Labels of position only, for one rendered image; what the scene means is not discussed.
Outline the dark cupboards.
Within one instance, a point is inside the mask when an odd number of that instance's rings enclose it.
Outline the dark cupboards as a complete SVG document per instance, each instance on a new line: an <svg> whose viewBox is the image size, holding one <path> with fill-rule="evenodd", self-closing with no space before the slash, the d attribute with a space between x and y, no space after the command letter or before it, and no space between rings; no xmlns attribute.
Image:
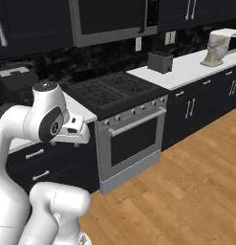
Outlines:
<svg viewBox="0 0 236 245"><path fill-rule="evenodd" d="M158 31L175 31L236 18L236 0L160 0Z"/></svg>
<svg viewBox="0 0 236 245"><path fill-rule="evenodd" d="M0 60L72 45L70 0L0 0Z"/></svg>
<svg viewBox="0 0 236 245"><path fill-rule="evenodd" d="M162 150L236 106L236 65L169 93Z"/></svg>

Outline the dark drawer front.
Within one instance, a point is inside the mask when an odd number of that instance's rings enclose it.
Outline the dark drawer front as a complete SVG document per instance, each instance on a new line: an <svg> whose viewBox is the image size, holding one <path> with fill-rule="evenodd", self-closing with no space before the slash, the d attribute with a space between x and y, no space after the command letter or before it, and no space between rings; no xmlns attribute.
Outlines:
<svg viewBox="0 0 236 245"><path fill-rule="evenodd" d="M50 174L36 181L32 180L33 176L49 170ZM60 169L51 167L25 167L14 172L14 180L25 190L29 192L37 182L54 182L64 185L70 185L86 189L90 193L99 189L99 178L97 163L95 161L75 164Z"/></svg>
<svg viewBox="0 0 236 245"><path fill-rule="evenodd" d="M85 160L94 159L96 154L96 136L95 136L95 124L90 122L88 124L90 129L90 141L86 145L80 145L76 148L74 144L70 143L56 143L56 145L50 144L35 144L23 149L20 149L14 153L11 153L7 160L7 169L15 170L23 167L27 162L32 161L45 161L50 163L56 163L57 167L60 163L68 165L71 161L83 164ZM30 160L26 160L26 154L31 154L39 149L43 148L45 152L41 155L35 156Z"/></svg>

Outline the white double wall socket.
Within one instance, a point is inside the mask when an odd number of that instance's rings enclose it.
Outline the white double wall socket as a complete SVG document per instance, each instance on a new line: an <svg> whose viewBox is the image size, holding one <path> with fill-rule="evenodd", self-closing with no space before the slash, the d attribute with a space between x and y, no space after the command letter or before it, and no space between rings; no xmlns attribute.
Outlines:
<svg viewBox="0 0 236 245"><path fill-rule="evenodd" d="M175 31L165 33L165 39L164 39L165 45L174 44L175 40L176 40L176 32Z"/></svg>

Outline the white stand mixer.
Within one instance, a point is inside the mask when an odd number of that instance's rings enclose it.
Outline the white stand mixer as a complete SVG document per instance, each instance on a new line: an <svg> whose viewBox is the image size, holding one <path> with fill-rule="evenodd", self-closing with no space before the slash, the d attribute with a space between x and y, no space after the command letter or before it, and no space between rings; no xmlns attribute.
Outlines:
<svg viewBox="0 0 236 245"><path fill-rule="evenodd" d="M220 29L212 31L207 42L207 55L201 62L201 65L207 67L216 67L224 63L223 58L226 55L236 52L236 47L229 50L230 40L236 38L235 29Z"/></svg>

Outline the black hob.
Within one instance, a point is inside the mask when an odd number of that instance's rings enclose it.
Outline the black hob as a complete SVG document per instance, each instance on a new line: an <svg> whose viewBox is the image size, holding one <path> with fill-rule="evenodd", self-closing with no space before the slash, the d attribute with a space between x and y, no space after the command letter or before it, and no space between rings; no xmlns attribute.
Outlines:
<svg viewBox="0 0 236 245"><path fill-rule="evenodd" d="M66 94L97 116L99 121L165 96L169 91L126 72L64 85Z"/></svg>

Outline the dark lower cupboards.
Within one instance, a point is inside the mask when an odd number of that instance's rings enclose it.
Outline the dark lower cupboards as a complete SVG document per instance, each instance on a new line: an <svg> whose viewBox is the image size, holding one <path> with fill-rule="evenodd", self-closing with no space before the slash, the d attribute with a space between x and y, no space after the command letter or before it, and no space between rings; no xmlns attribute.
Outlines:
<svg viewBox="0 0 236 245"><path fill-rule="evenodd" d="M236 65L169 93L162 150L236 106Z"/></svg>

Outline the dark upper cupboards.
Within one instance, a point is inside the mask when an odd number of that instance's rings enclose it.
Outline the dark upper cupboards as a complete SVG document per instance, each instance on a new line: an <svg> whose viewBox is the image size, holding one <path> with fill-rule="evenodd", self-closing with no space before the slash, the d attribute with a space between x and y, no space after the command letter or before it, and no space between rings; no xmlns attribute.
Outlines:
<svg viewBox="0 0 236 245"><path fill-rule="evenodd" d="M236 0L160 0L158 31L175 31L236 18Z"/></svg>
<svg viewBox="0 0 236 245"><path fill-rule="evenodd" d="M70 0L0 0L0 60L72 45Z"/></svg>

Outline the dark toaster oven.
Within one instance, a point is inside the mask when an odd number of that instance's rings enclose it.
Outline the dark toaster oven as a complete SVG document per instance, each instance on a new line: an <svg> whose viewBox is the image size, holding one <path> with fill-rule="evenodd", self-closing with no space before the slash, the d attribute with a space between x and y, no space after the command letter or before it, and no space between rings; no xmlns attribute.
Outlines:
<svg viewBox="0 0 236 245"><path fill-rule="evenodd" d="M37 73L25 65L0 67L0 104L32 104L32 86L38 81Z"/></svg>

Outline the steel microwave oven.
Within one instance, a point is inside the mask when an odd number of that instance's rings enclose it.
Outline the steel microwave oven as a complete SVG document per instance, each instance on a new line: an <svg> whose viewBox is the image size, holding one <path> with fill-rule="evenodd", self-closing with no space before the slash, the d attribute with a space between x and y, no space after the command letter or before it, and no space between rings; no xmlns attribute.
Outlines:
<svg viewBox="0 0 236 245"><path fill-rule="evenodd" d="M74 44L87 47L157 32L160 0L69 0Z"/></svg>

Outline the dark grey toaster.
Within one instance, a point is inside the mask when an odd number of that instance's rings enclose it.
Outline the dark grey toaster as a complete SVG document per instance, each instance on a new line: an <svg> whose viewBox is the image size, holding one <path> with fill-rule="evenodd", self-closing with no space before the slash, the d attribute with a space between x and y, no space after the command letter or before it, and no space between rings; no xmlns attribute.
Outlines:
<svg viewBox="0 0 236 245"><path fill-rule="evenodd" d="M172 71L173 56L162 51L153 51L148 54L148 68L166 74Z"/></svg>

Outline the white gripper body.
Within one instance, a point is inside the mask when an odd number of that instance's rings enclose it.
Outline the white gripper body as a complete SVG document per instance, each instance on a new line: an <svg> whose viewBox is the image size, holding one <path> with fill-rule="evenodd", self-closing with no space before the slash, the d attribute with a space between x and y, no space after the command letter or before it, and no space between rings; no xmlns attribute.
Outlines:
<svg viewBox="0 0 236 245"><path fill-rule="evenodd" d="M90 130L86 123L80 129L71 126L63 126L59 133L53 138L54 142L86 145L90 141Z"/></svg>

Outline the steel oven door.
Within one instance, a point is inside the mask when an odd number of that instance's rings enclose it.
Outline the steel oven door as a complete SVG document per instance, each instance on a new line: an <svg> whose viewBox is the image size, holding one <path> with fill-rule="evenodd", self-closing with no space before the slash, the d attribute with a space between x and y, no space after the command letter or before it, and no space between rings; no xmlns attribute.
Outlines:
<svg viewBox="0 0 236 245"><path fill-rule="evenodd" d="M104 186L119 185L159 160L165 114L116 137L112 137L108 131L110 128L117 130L160 110L159 106L145 106L145 110L136 108L136 115L132 115L130 110L120 116L120 121L110 120L110 125L99 131L100 162L103 164L100 179Z"/></svg>

